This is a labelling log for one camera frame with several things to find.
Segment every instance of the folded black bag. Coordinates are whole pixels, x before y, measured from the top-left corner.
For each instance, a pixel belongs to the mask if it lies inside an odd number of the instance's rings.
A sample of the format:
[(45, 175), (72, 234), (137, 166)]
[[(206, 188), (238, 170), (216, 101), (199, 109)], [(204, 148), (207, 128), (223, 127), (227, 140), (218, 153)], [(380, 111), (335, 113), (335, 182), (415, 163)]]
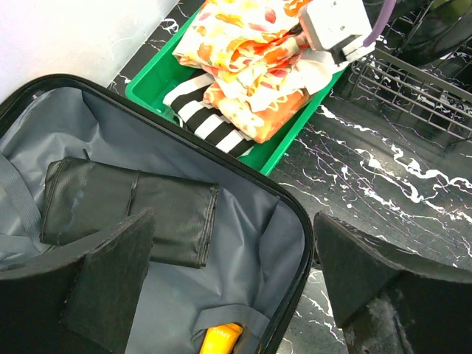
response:
[(152, 208), (151, 260), (207, 264), (218, 185), (66, 157), (46, 174), (41, 242), (62, 246)]

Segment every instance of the yellow bottle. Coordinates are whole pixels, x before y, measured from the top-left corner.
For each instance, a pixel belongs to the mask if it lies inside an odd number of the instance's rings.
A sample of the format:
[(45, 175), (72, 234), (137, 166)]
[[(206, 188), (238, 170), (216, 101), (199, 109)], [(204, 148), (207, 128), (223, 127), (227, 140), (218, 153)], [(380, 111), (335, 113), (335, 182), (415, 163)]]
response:
[(230, 354), (243, 328), (235, 323), (209, 328), (200, 354)]

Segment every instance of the black foam padding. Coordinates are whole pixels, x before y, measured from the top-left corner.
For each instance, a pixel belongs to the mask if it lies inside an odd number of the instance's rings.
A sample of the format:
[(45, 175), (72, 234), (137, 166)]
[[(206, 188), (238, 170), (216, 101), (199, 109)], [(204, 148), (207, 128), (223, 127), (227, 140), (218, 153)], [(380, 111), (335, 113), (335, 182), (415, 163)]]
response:
[(350, 353), (471, 352), (471, 272), (323, 214), (314, 226), (334, 319)]
[(124, 353), (153, 233), (147, 210), (0, 271), (0, 353)]

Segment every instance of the gray fabric lining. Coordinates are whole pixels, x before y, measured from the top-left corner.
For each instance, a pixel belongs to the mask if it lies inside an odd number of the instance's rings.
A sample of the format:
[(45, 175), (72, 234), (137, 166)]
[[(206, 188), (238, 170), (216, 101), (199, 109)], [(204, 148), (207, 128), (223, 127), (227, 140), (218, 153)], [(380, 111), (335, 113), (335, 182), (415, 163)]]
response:
[[(205, 308), (242, 304), (271, 318), (304, 249), (302, 224), (286, 204), (77, 88), (42, 94), (0, 139), (0, 151), (20, 172), (40, 210), (48, 165), (64, 156), (83, 158), (83, 149), (97, 162), (222, 186), (206, 268), (150, 264), (127, 354), (195, 353), (192, 329)], [(0, 233), (26, 235), (2, 190)], [(0, 254), (0, 266), (24, 257)]]
[(237, 323), (247, 328), (250, 333), (261, 338), (270, 320), (256, 311), (254, 308), (244, 305), (225, 305), (219, 308), (207, 308), (202, 310), (193, 328), (194, 339), (202, 330), (211, 327), (226, 325), (230, 322)]
[[(15, 208), (16, 213), (21, 220), (21, 224), (37, 252), (43, 253), (46, 251), (49, 247), (42, 244), (39, 240), (39, 234), (41, 233), (41, 213), (39, 212), (35, 201), (32, 199), (28, 187), (24, 184), (20, 173), (1, 153), (0, 187), (4, 189), (5, 193), (10, 198), (10, 203)], [(27, 249), (30, 250), (30, 246), (27, 244), (22, 245), (21, 247), (24, 247), (24, 249), (20, 250), (20, 252), (25, 252)], [(2, 248), (0, 251), (18, 253), (18, 251), (9, 248)]]

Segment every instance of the white wall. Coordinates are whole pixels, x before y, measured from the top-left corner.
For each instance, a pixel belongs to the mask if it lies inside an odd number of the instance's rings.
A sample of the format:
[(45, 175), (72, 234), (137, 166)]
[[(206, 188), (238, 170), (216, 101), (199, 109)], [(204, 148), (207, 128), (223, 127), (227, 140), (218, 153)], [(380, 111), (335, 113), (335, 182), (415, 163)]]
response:
[(68, 73), (108, 85), (177, 0), (0, 0), (0, 102)]

